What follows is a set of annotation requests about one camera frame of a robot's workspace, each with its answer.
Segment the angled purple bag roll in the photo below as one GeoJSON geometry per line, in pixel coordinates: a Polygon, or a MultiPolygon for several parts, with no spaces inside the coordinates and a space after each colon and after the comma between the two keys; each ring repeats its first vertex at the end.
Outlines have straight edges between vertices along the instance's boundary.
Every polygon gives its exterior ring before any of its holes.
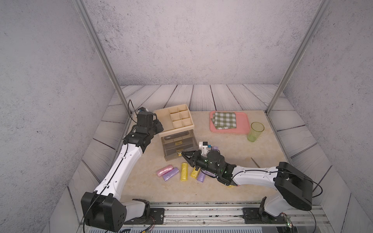
{"type": "Polygon", "coordinates": [[[207,175],[207,176],[209,176],[209,177],[212,177],[212,178],[215,178],[216,177],[216,175],[215,174],[213,174],[213,173],[211,173],[211,172],[208,172],[208,171],[204,171],[204,173],[207,175]]]}

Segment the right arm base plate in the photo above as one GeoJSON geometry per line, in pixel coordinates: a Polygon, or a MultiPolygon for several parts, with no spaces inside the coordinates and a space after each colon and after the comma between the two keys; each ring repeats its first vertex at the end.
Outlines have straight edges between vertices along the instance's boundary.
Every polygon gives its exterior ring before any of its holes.
{"type": "Polygon", "coordinates": [[[287,220],[279,216],[271,216],[259,212],[259,208],[243,208],[243,219],[245,224],[287,224],[287,220]]]}

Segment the beige drawer organizer cabinet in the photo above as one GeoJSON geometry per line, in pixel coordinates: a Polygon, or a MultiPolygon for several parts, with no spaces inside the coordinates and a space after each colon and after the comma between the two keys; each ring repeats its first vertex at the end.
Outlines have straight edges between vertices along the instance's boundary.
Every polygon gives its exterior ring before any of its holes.
{"type": "Polygon", "coordinates": [[[164,129],[163,132],[158,134],[159,138],[194,130],[195,128],[190,110],[186,104],[158,109],[154,113],[164,129]]]}

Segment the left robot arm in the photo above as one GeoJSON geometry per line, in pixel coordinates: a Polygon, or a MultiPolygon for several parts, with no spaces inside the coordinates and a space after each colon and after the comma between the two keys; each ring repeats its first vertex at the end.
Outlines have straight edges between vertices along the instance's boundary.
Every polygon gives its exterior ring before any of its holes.
{"type": "Polygon", "coordinates": [[[133,219],[149,220],[148,201],[133,199],[121,203],[120,197],[136,162],[154,135],[162,131],[163,126],[157,115],[144,107],[140,108],[137,123],[125,136],[120,153],[108,174],[93,192],[86,192],[82,196],[83,226],[118,232],[124,223],[133,219]]]}

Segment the grey translucent drawer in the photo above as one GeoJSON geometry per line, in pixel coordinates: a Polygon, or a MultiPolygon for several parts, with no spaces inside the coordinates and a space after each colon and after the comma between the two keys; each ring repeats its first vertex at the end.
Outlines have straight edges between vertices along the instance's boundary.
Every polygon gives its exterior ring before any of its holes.
{"type": "Polygon", "coordinates": [[[166,161],[181,157],[184,151],[195,151],[199,148],[193,130],[161,137],[161,142],[166,161]]]}

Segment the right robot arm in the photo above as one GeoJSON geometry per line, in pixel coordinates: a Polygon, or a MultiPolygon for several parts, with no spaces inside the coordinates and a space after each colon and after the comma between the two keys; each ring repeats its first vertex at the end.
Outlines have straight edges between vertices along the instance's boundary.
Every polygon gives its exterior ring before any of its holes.
{"type": "Polygon", "coordinates": [[[226,186],[259,185],[276,190],[275,195],[262,199],[261,214],[277,217],[291,208],[312,210],[316,182],[287,162],[270,168],[246,168],[226,163],[219,150],[211,150],[206,156],[201,150],[185,151],[181,155],[191,167],[210,172],[226,186]]]}

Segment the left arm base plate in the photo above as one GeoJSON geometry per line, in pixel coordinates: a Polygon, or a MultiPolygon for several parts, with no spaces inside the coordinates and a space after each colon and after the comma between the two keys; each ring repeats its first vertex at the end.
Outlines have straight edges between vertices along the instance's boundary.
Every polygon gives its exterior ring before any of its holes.
{"type": "Polygon", "coordinates": [[[162,225],[164,223],[164,208],[149,208],[143,216],[126,221],[124,225],[162,225]]]}

